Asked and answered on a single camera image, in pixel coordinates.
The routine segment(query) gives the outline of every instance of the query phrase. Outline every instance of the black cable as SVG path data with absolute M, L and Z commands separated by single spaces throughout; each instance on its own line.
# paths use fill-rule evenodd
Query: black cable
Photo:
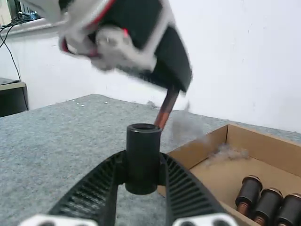
M 8 33 L 10 32 L 10 30 L 11 30 L 14 26 L 16 26 L 16 25 L 18 25 L 18 24 L 21 24 L 21 23 L 24 23 L 24 21 L 19 21 L 19 22 L 17 22 L 17 23 L 14 23 L 14 24 L 10 27 L 10 29 L 7 31 L 6 36 L 5 36 L 4 39 L 2 38 L 2 36 L 1 36 L 1 34 L 0 34 L 0 38 L 1 38 L 1 40 L 2 40 L 2 44 L 0 45 L 0 48 L 1 48 L 1 47 L 3 46 L 3 44 L 4 44 L 4 45 L 6 46 L 6 48 L 8 49 L 9 54 L 10 54 L 10 56 L 11 56 L 11 59 L 12 59 L 13 63 L 14 63 L 14 66 L 15 66 L 15 68 L 16 68 L 16 71 L 17 71 L 17 74 L 18 74 L 18 77 L 19 77 L 19 80 L 20 80 L 20 81 L 21 81 L 21 76 L 20 76 L 19 70 L 18 70 L 17 65 L 16 65 L 16 63 L 15 63 L 13 54 L 11 53 L 11 51 L 10 51 L 9 47 L 7 46 L 7 44 L 5 43 L 5 40 L 6 40 L 6 38 L 8 37 Z M 27 104 L 27 101 L 26 101 L 26 96 L 25 96 L 24 88 L 22 88 L 22 92 L 23 92 L 23 97 L 24 97 L 24 102 L 25 102 L 25 105 L 26 105 L 26 109 L 29 110 L 29 107 L 28 107 L 28 104 Z

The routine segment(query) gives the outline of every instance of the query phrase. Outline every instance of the black cylindrical part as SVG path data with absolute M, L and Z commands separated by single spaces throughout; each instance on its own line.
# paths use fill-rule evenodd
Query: black cylindrical part
M 157 189 L 162 129 L 152 124 L 127 127 L 126 189 L 133 194 L 150 194 Z
M 299 226 L 301 223 L 301 195 L 288 194 L 276 217 L 276 225 Z
M 259 193 L 262 190 L 262 183 L 258 177 L 249 175 L 243 179 L 243 185 L 235 200 L 236 206 L 240 203 L 245 203 L 248 208 L 252 208 L 258 199 Z
M 262 217 L 266 226 L 272 225 L 275 215 L 283 201 L 281 192 L 275 188 L 264 189 L 255 209 L 254 218 Z

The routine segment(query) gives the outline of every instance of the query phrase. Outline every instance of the black tube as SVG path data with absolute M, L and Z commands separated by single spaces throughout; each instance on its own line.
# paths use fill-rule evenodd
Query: black tube
M 157 189 L 162 129 L 151 124 L 127 127 L 126 189 L 133 194 L 150 194 Z

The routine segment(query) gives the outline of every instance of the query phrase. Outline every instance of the cardboard box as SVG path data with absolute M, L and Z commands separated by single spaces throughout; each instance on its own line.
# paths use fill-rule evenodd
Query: cardboard box
M 226 125 L 207 134 L 210 142 L 189 142 L 169 153 L 188 168 L 220 201 L 240 226 L 257 226 L 236 211 L 235 199 L 248 175 L 260 178 L 263 188 L 275 187 L 283 196 L 301 193 L 301 146 L 264 135 L 237 125 Z M 249 151 L 250 159 L 222 161 L 212 165 L 202 162 L 221 144 Z M 159 187 L 165 195 L 164 187 Z

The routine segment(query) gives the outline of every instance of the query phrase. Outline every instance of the gray table surface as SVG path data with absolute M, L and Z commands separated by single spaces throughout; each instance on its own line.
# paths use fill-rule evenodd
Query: gray table surface
M 153 123 L 157 113 L 149 105 L 89 95 L 0 118 L 0 225 L 46 213 L 92 168 L 125 148 L 127 125 Z M 164 153 L 178 145 L 171 138 L 171 122 L 181 114 L 171 114 L 162 134 Z M 204 133 L 229 123 L 191 113 L 185 117 Z M 245 126 L 301 143 L 298 133 Z M 187 133 L 181 142 L 201 136 L 201 130 Z M 165 199 L 158 193 L 134 196 L 120 186 L 117 202 L 117 226 L 165 224 Z

